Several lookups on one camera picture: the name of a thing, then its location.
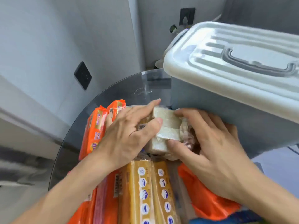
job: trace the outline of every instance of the left hand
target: left hand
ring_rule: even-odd
[[[106,157],[110,171],[132,161],[162,127],[163,120],[155,118],[142,130],[137,131],[140,120],[147,117],[160,102],[161,99],[158,99],[146,106],[125,108],[118,113],[114,122],[111,115],[108,115],[105,136],[92,154],[97,153],[101,157]]]

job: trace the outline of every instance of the right hand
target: right hand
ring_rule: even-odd
[[[212,192],[242,203],[242,186],[246,179],[254,178],[260,171],[242,148],[236,126],[223,123],[214,114],[193,108],[178,109],[175,114],[188,119],[201,151],[197,155],[176,140],[168,140],[169,150]]]

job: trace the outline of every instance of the lid handle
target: lid handle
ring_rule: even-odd
[[[233,50],[231,48],[226,48],[223,50],[222,59],[229,64],[232,64],[236,67],[260,73],[263,75],[270,75],[276,77],[290,77],[297,73],[296,64],[295,63],[288,63],[286,69],[270,67],[259,63],[258,61],[253,61],[249,63],[247,60],[242,60],[231,55]]]

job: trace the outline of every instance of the yellow soap package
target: yellow soap package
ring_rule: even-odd
[[[166,162],[151,162],[151,172],[156,223],[180,224]]]
[[[155,224],[151,163],[150,160],[136,160],[128,164],[130,224]]]

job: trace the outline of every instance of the black electrical outlet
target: black electrical outlet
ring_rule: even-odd
[[[92,80],[92,76],[83,61],[77,67],[74,75],[83,89],[86,90],[90,81]]]
[[[195,8],[185,8],[185,9],[181,9],[181,13],[180,13],[180,26],[183,25],[183,19],[184,17],[187,17],[188,20],[188,25],[192,25],[193,24],[193,20],[194,20],[194,14],[195,14]]]

